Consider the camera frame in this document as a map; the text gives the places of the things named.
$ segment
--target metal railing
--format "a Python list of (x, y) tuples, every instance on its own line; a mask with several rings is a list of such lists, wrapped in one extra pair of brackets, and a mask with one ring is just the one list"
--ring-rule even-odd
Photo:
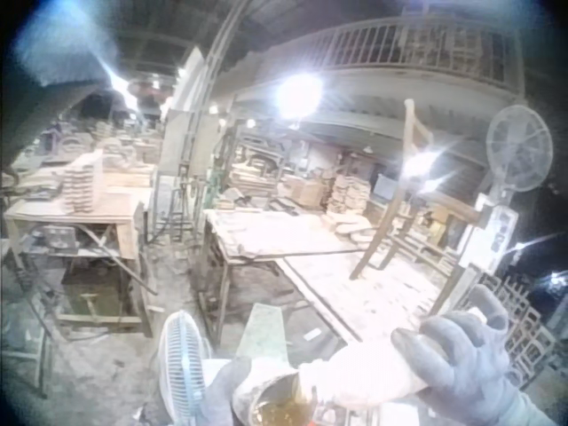
[(379, 67), (456, 75), (524, 96), (515, 31), (451, 17), (367, 20), (322, 30), (271, 48), (255, 82), (303, 71)]

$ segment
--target wooden crate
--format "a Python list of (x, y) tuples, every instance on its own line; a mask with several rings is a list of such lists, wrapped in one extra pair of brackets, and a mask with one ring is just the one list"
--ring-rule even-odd
[(303, 207), (319, 207), (327, 186), (315, 180), (295, 182), (290, 198)]

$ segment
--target wooden plank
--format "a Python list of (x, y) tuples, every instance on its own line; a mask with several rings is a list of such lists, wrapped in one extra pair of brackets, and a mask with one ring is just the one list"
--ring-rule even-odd
[(300, 278), (300, 276), (289, 266), (286, 258), (276, 260), (276, 265), (279, 266), (284, 274), (292, 281), (298, 291), (302, 293), (310, 305), (318, 312), (321, 318), (327, 322), (335, 333), (337, 333), (346, 343), (360, 342), (353, 332), (349, 330), (305, 285), (302, 278)]
[(98, 326), (116, 326), (116, 327), (133, 327), (140, 325), (142, 320), (138, 317), (101, 317), (97, 316), (97, 322), (91, 315), (71, 315), (66, 313), (57, 313), (56, 318), (62, 322), (70, 322), (74, 324), (97, 324)]
[(138, 259), (138, 231), (134, 227), (134, 220), (128, 224), (116, 225), (116, 237), (121, 257), (130, 260)]
[(207, 210), (206, 216), (229, 258), (263, 259), (359, 251), (323, 227), (316, 215)]
[(103, 193), (97, 207), (89, 213), (66, 213), (61, 198), (52, 201), (20, 200), (4, 213), (5, 218), (76, 224), (128, 222), (138, 201), (129, 193)]
[(298, 280), (293, 281), (298, 289), (302, 293), (309, 289), (319, 300), (314, 307), (319, 311), (323, 305), (324, 311), (336, 317), (336, 323), (342, 323), (359, 340), (388, 337), (396, 327), (416, 329), (434, 303), (438, 288), (400, 257), (384, 272), (368, 267), (361, 278), (351, 281), (349, 273), (360, 257), (338, 254), (284, 260), (304, 283), (301, 286)]

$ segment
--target fan grille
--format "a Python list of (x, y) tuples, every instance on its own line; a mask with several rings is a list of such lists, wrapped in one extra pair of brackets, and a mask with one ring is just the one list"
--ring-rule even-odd
[(190, 424), (203, 397), (201, 338), (191, 316), (179, 312), (168, 325), (168, 379), (178, 421)]
[(552, 165), (550, 131), (532, 109), (508, 106), (491, 121), (487, 157), (500, 185), (530, 191), (544, 181)]

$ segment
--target wooden board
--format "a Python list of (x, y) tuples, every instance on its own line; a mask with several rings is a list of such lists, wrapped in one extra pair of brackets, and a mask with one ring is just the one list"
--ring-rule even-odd
[(118, 173), (105, 171), (106, 186), (134, 186), (139, 188), (149, 188), (151, 176), (148, 173)]
[(347, 253), (286, 257), (284, 261), (359, 340), (389, 336), (396, 327), (417, 329), (439, 290), (399, 257), (385, 271), (369, 266), (360, 278), (350, 280), (360, 258), (360, 253)]
[(206, 210), (206, 216), (229, 257), (258, 259), (359, 251), (352, 242), (326, 230), (316, 215)]
[(52, 201), (20, 200), (4, 213), (4, 217), (36, 222), (107, 224), (130, 222), (138, 200), (129, 193), (103, 193), (98, 206), (89, 213), (65, 212), (61, 197)]

